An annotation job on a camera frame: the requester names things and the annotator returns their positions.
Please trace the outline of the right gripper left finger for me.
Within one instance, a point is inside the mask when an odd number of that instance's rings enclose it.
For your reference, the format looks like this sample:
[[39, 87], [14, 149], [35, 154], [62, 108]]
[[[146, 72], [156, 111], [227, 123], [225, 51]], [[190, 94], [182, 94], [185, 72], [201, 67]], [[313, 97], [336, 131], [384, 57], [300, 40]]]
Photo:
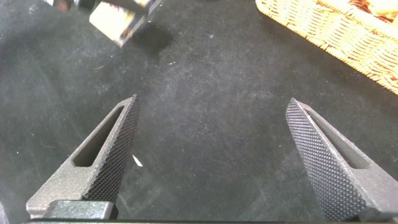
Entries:
[[115, 202], [139, 114], [136, 95], [120, 101], [27, 201], [28, 214], [42, 218], [56, 200]]

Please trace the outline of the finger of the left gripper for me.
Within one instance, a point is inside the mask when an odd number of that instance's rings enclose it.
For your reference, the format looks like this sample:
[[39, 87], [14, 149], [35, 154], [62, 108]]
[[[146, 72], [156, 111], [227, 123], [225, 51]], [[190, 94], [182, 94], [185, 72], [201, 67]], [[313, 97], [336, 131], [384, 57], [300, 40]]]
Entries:
[[148, 15], [150, 13], [150, 7], [155, 4], [155, 0], [149, 1], [135, 1], [135, 0], [103, 0], [103, 2], [109, 3], [117, 8], [127, 9], [140, 15]]

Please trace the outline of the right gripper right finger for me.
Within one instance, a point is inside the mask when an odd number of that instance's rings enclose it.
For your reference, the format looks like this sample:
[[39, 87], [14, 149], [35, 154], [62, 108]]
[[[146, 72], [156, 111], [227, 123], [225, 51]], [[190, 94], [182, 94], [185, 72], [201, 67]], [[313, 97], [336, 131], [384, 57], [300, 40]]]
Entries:
[[285, 118], [328, 221], [397, 221], [395, 178], [308, 105], [291, 98]]

